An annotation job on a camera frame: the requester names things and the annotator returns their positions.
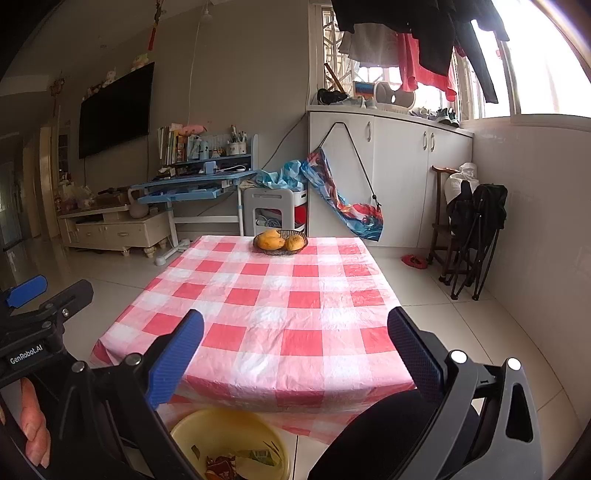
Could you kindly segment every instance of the windowsill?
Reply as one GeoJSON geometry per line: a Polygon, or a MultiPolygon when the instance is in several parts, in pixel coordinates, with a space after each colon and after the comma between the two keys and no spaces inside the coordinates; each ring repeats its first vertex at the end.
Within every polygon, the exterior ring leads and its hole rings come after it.
{"type": "Polygon", "coordinates": [[[562,115],[559,113],[533,113],[528,115],[499,116],[493,118],[481,118],[478,120],[464,120],[462,128],[470,130],[472,127],[507,126],[515,127],[546,127],[565,128],[567,130],[579,130],[591,132],[591,118],[577,115],[562,115]]]}

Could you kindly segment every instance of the white bag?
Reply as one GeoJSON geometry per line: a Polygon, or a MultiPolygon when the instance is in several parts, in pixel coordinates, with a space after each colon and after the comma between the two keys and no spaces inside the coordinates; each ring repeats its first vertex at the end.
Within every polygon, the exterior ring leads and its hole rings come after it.
{"type": "Polygon", "coordinates": [[[445,192],[445,200],[449,204],[454,198],[456,198],[462,191],[462,181],[467,180],[470,182],[470,188],[472,192],[478,187],[478,180],[476,179],[476,164],[464,163],[459,168],[460,173],[453,173],[449,175],[443,187],[445,192]]]}

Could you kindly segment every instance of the mango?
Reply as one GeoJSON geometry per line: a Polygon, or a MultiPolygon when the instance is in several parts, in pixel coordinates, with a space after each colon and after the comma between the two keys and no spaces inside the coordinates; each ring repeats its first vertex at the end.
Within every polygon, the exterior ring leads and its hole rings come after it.
{"type": "Polygon", "coordinates": [[[285,240],[285,248],[290,252],[304,248],[305,244],[306,242],[304,238],[300,235],[291,235],[287,237],[287,240],[285,240]]]}
{"type": "Polygon", "coordinates": [[[285,245],[285,240],[281,237],[275,238],[273,236],[260,236],[258,246],[263,250],[279,250],[285,245]]]}
{"type": "Polygon", "coordinates": [[[281,234],[277,230],[271,229],[271,230],[265,230],[263,233],[261,233],[261,236],[279,238],[281,236],[281,234]]]}

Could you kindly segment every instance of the tv stand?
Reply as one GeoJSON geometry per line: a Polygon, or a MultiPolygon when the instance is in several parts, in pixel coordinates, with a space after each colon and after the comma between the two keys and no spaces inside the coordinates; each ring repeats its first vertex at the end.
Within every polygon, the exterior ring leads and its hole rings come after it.
{"type": "Polygon", "coordinates": [[[136,220],[129,205],[76,210],[58,216],[64,247],[114,250],[125,257],[130,247],[140,247],[152,258],[157,245],[166,248],[170,225],[166,212],[136,220]]]}

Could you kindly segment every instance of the sneaker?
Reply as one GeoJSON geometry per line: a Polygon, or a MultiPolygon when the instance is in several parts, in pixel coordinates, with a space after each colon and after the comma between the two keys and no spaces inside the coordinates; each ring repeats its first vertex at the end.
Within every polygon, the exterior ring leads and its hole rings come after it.
{"type": "Polygon", "coordinates": [[[448,114],[452,127],[458,128],[460,126],[460,122],[457,121],[456,113],[453,108],[449,109],[448,114]]]}
{"type": "Polygon", "coordinates": [[[423,106],[418,106],[410,110],[410,115],[418,116],[420,118],[429,118],[431,116],[431,110],[423,106]]]}
{"type": "Polygon", "coordinates": [[[449,113],[447,112],[447,108],[440,108],[435,115],[429,117],[429,120],[434,120],[437,123],[443,125],[451,125],[452,120],[449,118],[449,113]]]}

